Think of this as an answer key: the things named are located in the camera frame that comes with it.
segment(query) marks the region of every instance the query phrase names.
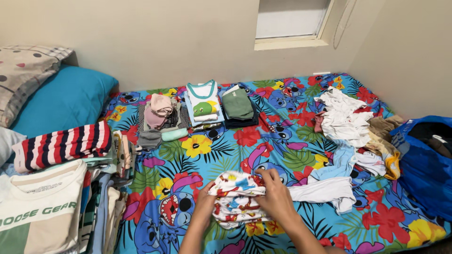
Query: blue pillow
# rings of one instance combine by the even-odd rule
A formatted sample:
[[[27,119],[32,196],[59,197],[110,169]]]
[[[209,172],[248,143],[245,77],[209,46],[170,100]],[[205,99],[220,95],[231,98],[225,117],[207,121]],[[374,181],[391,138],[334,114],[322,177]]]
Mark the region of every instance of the blue pillow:
[[[93,124],[118,81],[98,71],[61,65],[28,98],[10,129],[28,138]]]

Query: blue plastic bag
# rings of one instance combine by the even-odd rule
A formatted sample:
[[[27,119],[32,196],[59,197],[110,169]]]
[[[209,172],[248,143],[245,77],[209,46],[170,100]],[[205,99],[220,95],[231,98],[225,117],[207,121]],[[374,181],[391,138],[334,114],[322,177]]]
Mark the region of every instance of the blue plastic bag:
[[[421,122],[441,122],[452,127],[452,118],[427,116],[408,120],[390,132],[392,144],[400,151],[402,174],[399,182],[429,215],[451,221],[452,159],[441,156],[422,141],[408,135]]]

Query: polka dot pillowcase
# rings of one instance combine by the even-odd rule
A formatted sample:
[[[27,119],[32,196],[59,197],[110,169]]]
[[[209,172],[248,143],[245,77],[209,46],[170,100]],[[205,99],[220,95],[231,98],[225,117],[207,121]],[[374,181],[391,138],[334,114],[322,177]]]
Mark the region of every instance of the polka dot pillowcase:
[[[62,47],[0,47],[0,126],[13,123],[27,98],[71,53]]]

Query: teal collar trim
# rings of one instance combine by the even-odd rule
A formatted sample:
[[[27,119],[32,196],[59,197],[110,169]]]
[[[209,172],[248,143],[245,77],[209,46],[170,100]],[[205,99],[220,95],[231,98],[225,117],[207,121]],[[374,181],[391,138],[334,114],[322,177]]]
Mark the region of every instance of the teal collar trim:
[[[210,89],[210,93],[209,93],[209,95],[208,96],[200,96],[200,95],[197,95],[194,91],[193,91],[193,87],[204,87],[204,86],[206,86],[206,85],[208,85],[208,84],[212,84],[212,87],[211,87],[211,89]],[[215,80],[210,80],[210,81],[208,81],[207,83],[205,83],[205,84],[202,84],[202,85],[192,85],[192,84],[190,84],[190,83],[188,83],[187,84],[187,88],[190,90],[190,92],[193,94],[193,96],[195,96],[196,98],[198,98],[198,99],[207,99],[207,98],[209,98],[210,96],[212,96],[212,94],[213,94],[213,90],[215,89]]]

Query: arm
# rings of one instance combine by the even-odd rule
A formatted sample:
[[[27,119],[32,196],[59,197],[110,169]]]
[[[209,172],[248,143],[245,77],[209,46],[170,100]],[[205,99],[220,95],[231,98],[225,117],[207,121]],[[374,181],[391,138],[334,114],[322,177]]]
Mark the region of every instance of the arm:
[[[258,169],[256,173],[262,175],[267,192],[265,196],[256,197],[255,200],[282,226],[298,253],[331,253],[330,250],[323,248],[295,211],[289,190],[281,183],[278,172],[275,169]]]
[[[209,189],[213,185],[213,181],[209,182],[199,191],[198,200],[196,201],[195,210],[185,233],[184,239],[180,246],[179,254],[200,254],[201,241],[204,231],[209,226],[210,216],[213,212],[213,204],[215,196],[208,195]]]

